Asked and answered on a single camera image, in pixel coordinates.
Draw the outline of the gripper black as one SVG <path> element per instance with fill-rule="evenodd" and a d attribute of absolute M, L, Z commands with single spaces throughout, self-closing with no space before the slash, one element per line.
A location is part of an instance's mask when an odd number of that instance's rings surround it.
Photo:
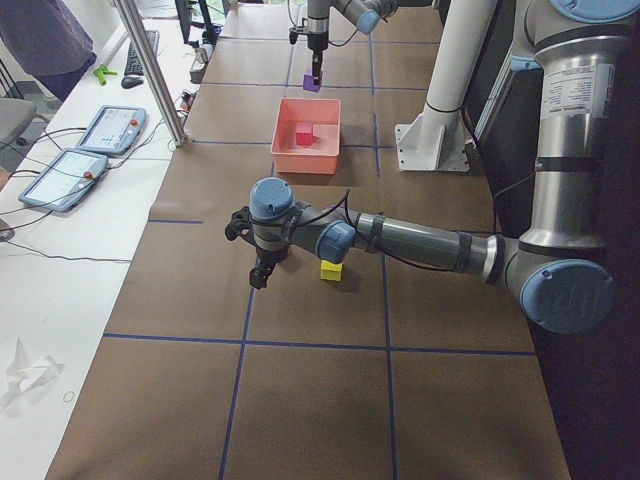
<path fill-rule="evenodd" d="M 307 18 L 307 44 L 312 50 L 312 77 L 321 79 L 323 52 L 328 48 L 328 18 Z"/>
<path fill-rule="evenodd" d="M 266 250 L 256 246 L 256 267 L 252 268 L 249 273 L 250 285 L 253 288 L 266 288 L 275 267 L 283 262 L 288 255 L 289 246 L 277 250 Z"/>

